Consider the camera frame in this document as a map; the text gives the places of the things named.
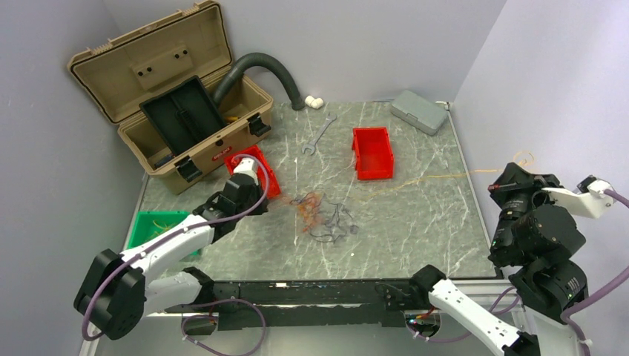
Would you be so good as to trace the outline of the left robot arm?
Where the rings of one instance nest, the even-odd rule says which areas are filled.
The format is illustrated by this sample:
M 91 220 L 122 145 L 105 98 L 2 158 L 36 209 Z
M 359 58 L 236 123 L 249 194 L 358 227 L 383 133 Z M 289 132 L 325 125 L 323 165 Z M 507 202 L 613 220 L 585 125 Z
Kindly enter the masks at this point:
M 82 337 L 118 340 L 146 315 L 176 305 L 196 312 L 213 301 L 213 281 L 197 268 L 173 277 L 162 273 L 183 257 L 218 242 L 246 216 L 267 212 L 268 174 L 262 169 L 235 171 L 181 223 L 136 248 L 98 253 L 77 292 L 73 307 L 82 314 Z

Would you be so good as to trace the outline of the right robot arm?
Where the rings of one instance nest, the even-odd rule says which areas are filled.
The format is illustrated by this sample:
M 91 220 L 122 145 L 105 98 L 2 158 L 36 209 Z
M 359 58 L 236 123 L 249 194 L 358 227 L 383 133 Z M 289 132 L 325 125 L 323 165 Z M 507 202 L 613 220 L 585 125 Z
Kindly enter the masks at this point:
M 584 235 L 570 212 L 550 198 L 551 189 L 560 186 L 553 174 L 531 174 L 508 163 L 488 188 L 501 209 L 488 258 L 496 267 L 518 268 L 509 281 L 524 306 L 548 325 L 566 331 L 563 314 L 587 297 L 587 278 L 570 259 L 584 245 Z M 541 355 L 545 341 L 553 336 L 504 323 L 432 265 L 410 278 L 408 291 L 413 305 L 446 312 L 494 355 Z

